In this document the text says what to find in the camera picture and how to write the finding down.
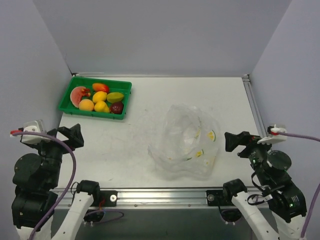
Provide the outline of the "watermelon slice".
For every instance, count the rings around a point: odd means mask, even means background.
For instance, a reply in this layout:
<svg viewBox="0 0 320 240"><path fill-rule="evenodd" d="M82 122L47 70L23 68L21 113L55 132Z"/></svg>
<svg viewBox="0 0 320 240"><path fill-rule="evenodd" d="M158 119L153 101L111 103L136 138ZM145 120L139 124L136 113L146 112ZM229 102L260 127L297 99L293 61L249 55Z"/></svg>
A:
<svg viewBox="0 0 320 240"><path fill-rule="evenodd" d="M84 86L77 86L70 93L70 101L73 104L73 106L76 108L79 107L79 103L83 98L81 96L81 89L82 88L85 88L85 87Z"/></svg>

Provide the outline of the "orange fruit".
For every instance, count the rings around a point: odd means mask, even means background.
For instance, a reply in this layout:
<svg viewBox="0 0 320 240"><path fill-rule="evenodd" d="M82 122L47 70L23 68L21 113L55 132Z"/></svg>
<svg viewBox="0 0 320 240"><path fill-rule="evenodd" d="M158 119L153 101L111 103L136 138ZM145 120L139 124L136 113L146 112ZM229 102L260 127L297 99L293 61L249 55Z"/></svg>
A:
<svg viewBox="0 0 320 240"><path fill-rule="evenodd" d="M95 104L90 99L83 99L79 102L78 109L81 111L92 112Z"/></svg>

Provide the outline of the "dark red apple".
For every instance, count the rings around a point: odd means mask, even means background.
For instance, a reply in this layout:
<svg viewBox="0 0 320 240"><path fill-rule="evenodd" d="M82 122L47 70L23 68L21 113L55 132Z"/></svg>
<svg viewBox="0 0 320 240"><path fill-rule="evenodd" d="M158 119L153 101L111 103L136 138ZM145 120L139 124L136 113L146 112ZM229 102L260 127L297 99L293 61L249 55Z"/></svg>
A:
<svg viewBox="0 0 320 240"><path fill-rule="evenodd" d="M112 114L121 115L123 113L124 104L121 101L114 102L110 105L109 111Z"/></svg>

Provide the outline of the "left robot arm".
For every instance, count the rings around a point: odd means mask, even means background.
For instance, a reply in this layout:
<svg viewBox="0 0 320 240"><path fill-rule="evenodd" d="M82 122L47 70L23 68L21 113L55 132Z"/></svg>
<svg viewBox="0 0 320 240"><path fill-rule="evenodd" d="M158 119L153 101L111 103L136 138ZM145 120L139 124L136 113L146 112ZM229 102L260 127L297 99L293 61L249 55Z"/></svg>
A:
<svg viewBox="0 0 320 240"><path fill-rule="evenodd" d="M74 150L84 146L80 124L44 131L40 121L26 124L10 133L38 153L20 157L14 165L12 182L15 198L11 205L13 224L22 240L73 240L90 206L101 201L98 182L82 180L77 184L73 202L54 236L51 235L55 208L71 187L76 173ZM58 186L64 154L70 154L72 171L69 182L60 195Z"/></svg>

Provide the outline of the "yellow pear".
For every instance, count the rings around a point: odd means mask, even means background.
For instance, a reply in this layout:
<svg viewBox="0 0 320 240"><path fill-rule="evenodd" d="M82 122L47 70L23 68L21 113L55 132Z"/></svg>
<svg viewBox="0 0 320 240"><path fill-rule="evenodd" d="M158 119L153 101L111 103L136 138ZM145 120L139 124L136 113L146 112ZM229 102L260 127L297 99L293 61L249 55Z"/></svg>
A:
<svg viewBox="0 0 320 240"><path fill-rule="evenodd" d="M94 105L94 111L98 113L110 113L110 109L105 101L98 101Z"/></svg>

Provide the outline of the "red cherries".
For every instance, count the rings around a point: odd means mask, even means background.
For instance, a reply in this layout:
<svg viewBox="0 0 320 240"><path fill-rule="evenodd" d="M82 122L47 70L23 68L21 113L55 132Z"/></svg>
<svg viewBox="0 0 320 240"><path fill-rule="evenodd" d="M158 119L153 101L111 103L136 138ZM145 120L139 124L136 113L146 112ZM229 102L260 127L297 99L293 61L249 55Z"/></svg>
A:
<svg viewBox="0 0 320 240"><path fill-rule="evenodd" d="M91 90L89 88L84 87L80 90L80 94L82 97L89 98L91 96Z"/></svg>

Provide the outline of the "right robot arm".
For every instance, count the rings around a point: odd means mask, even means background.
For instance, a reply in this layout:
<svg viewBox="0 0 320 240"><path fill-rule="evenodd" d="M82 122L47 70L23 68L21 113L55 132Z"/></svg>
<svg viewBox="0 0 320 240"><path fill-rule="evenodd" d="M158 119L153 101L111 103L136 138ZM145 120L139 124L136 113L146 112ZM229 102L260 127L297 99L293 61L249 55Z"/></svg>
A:
<svg viewBox="0 0 320 240"><path fill-rule="evenodd" d="M249 159L251 178L259 193L249 193L240 179L223 184L222 200L234 205L259 240L303 240L303 225L307 216L306 199L288 174L291 158L284 152L272 150L274 144L287 140L284 128L273 127L267 137L225 132L225 151L238 146L244 149L237 155Z"/></svg>

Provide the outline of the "yellow lemon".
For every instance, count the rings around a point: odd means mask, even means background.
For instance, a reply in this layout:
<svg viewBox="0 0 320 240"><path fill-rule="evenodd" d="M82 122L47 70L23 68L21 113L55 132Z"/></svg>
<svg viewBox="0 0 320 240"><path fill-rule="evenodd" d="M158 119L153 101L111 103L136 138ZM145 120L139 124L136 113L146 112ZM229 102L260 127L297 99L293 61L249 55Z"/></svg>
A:
<svg viewBox="0 0 320 240"><path fill-rule="evenodd" d="M105 102L107 100L107 95L108 94L104 91L98 91L93 95L92 102L94 104L96 104L98 102Z"/></svg>

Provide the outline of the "clear plastic bag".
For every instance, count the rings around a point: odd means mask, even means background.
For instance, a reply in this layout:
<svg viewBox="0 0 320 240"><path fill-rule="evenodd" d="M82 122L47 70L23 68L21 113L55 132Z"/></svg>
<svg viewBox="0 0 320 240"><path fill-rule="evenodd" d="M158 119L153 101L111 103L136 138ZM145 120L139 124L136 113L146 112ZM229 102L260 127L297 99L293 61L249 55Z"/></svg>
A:
<svg viewBox="0 0 320 240"><path fill-rule="evenodd" d="M170 178L205 180L213 172L221 141L220 125L212 115L195 106L172 105L148 153Z"/></svg>

